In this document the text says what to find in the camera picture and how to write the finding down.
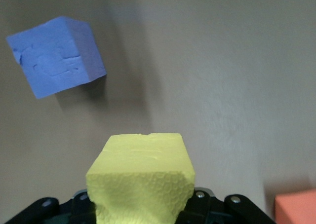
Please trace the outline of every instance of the orange-red block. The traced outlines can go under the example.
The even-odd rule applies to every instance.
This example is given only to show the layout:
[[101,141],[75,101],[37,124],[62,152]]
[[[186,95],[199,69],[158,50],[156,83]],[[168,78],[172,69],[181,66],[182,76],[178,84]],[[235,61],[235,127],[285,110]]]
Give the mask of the orange-red block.
[[316,224],[316,189],[276,196],[277,224]]

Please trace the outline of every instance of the dent in blue block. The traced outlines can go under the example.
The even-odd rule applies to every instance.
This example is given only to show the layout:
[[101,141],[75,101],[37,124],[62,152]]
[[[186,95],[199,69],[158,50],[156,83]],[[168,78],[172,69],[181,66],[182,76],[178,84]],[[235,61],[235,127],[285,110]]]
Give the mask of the dent in blue block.
[[58,17],[6,40],[38,99],[106,75],[86,22]]

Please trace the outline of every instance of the yellow block's front face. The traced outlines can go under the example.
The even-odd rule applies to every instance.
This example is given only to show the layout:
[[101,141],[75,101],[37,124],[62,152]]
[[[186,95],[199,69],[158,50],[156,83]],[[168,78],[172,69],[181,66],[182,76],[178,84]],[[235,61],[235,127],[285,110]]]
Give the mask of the yellow block's front face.
[[86,174],[97,224],[173,224],[194,180],[180,134],[111,136]]

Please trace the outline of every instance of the silver screw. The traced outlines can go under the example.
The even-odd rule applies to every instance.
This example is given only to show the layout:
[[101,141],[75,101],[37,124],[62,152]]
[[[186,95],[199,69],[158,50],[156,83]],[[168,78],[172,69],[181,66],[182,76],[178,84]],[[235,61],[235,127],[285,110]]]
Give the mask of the silver screw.
[[51,204],[51,201],[50,201],[50,199],[49,199],[49,200],[43,202],[41,205],[42,205],[42,207],[47,207],[47,206],[49,206],[50,204]]
[[199,197],[199,198],[204,198],[205,197],[205,194],[201,191],[198,191],[196,192],[196,196]]
[[86,198],[88,198],[88,195],[83,194],[83,195],[81,195],[81,196],[80,196],[80,198],[79,198],[79,199],[80,199],[80,200],[85,200]]
[[241,202],[240,198],[238,198],[237,196],[232,196],[231,197],[231,201],[234,202],[234,203],[240,203]]

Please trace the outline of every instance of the screw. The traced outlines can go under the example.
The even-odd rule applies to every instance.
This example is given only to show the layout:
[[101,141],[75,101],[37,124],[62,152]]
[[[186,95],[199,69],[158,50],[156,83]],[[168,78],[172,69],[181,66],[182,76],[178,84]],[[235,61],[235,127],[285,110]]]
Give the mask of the screw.
[[80,198],[79,198],[79,199],[80,199],[80,200],[85,200],[86,198],[88,198],[88,195],[83,194],[83,195],[81,195],[81,196],[80,196]]
[[238,198],[237,196],[232,196],[231,197],[231,201],[234,202],[234,203],[240,203],[241,202],[240,198]]
[[42,207],[47,207],[47,206],[49,206],[50,204],[51,204],[51,201],[50,201],[50,199],[49,199],[49,200],[43,202],[41,205],[42,205]]
[[199,197],[199,198],[204,198],[205,197],[205,194],[201,191],[198,191],[196,192],[196,196]]

